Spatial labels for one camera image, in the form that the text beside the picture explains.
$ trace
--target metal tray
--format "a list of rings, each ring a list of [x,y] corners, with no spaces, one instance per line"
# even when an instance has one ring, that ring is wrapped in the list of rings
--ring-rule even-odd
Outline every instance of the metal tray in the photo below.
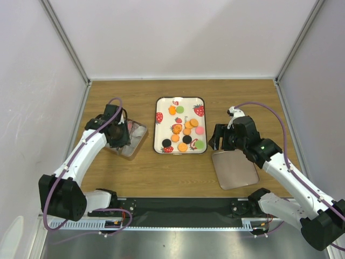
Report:
[[[255,185],[260,180],[255,165],[240,150],[215,151],[212,161],[223,190]]]
[[[171,115],[169,107],[183,106],[183,113]],[[159,154],[202,154],[207,150],[206,137],[206,119],[205,119],[205,102],[200,97],[161,97],[157,100],[155,117],[155,133],[154,133],[154,151]],[[178,144],[183,142],[183,130],[185,123],[191,119],[196,119],[199,126],[205,129],[201,135],[196,134],[195,128],[191,129],[192,143],[188,144],[186,152],[178,150]],[[162,142],[164,139],[171,139],[173,135],[172,127],[176,124],[182,125],[182,131],[178,134],[180,140],[171,142],[171,148],[164,148]],[[200,140],[204,143],[203,148],[196,148],[195,142]]]
[[[145,142],[147,136],[149,135],[149,132],[146,125],[131,119],[127,119],[127,121],[131,124],[131,129],[129,129],[131,145],[129,147],[126,146],[120,149],[106,147],[106,150],[111,151],[127,160],[132,161],[136,157],[143,143]],[[135,126],[142,126],[145,129],[143,135],[141,135],[140,137],[133,136],[133,130]]]

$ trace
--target pink cookie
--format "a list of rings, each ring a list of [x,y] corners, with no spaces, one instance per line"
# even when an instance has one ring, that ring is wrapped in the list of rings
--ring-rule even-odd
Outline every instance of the pink cookie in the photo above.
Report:
[[[195,133],[198,135],[202,135],[202,134],[204,134],[204,132],[205,132],[204,127],[199,126],[199,127],[195,128]]]

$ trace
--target white tray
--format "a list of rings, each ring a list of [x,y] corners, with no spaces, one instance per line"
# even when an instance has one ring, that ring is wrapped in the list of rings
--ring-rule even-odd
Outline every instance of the white tray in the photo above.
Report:
[[[183,106],[184,112],[183,113],[176,113],[175,115],[171,115],[169,113],[170,106]],[[207,137],[206,137],[206,120],[205,115],[199,116],[196,114],[195,107],[199,106],[199,110],[197,112],[200,114],[200,109],[205,111],[205,103],[204,100],[200,97],[161,97],[157,100],[156,104],[156,123],[155,123],[155,133],[154,133],[154,150],[159,154],[202,154],[207,150]],[[161,113],[163,115],[162,120],[157,121],[157,113]],[[182,122],[177,123],[176,119],[180,118]],[[192,133],[190,136],[192,137],[192,143],[195,139],[201,140],[204,142],[204,147],[201,149],[195,148],[191,146],[191,144],[187,144],[188,149],[186,152],[180,152],[177,148],[178,144],[182,143],[182,138],[184,137],[183,130],[185,129],[184,123],[191,119],[197,119],[199,122],[199,126],[204,127],[205,131],[204,134],[198,135],[195,133],[195,128],[191,131]],[[182,132],[179,134],[180,140],[178,142],[171,142],[171,147],[174,149],[172,152],[167,153],[164,151],[162,142],[164,139],[171,139],[173,132],[171,127],[174,124],[181,124],[182,125]]]

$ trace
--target white wall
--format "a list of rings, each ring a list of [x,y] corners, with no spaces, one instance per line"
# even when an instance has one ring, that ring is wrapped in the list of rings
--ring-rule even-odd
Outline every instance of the white wall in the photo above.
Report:
[[[315,0],[51,0],[92,79],[275,77]]]
[[[0,247],[23,216],[23,258],[40,211],[38,179],[66,155],[85,84],[38,0],[6,1],[0,17]]]
[[[344,13],[345,1],[325,2],[281,81],[310,178],[337,200],[345,199]]]

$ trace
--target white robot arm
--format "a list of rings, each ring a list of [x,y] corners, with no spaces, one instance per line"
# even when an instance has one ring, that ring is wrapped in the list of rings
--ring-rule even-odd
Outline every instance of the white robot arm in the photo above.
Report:
[[[232,119],[228,125],[216,124],[209,145],[219,149],[222,138],[221,149],[242,150],[247,159],[277,179],[298,204],[281,199],[264,188],[254,192],[250,198],[255,200],[264,213],[275,215],[300,230],[312,247],[324,250],[345,231],[342,219],[345,201],[336,202],[312,184],[286,160],[277,144],[271,139],[260,137],[254,121],[243,111],[230,107],[227,113]]]
[[[102,148],[121,148],[130,144],[127,118],[123,118],[122,111],[127,116],[122,107],[107,104],[103,114],[86,124],[79,143],[66,161],[53,175],[40,178],[39,194],[44,216],[49,214],[78,221],[87,212],[109,207],[115,192],[101,189],[83,193],[80,186]]]

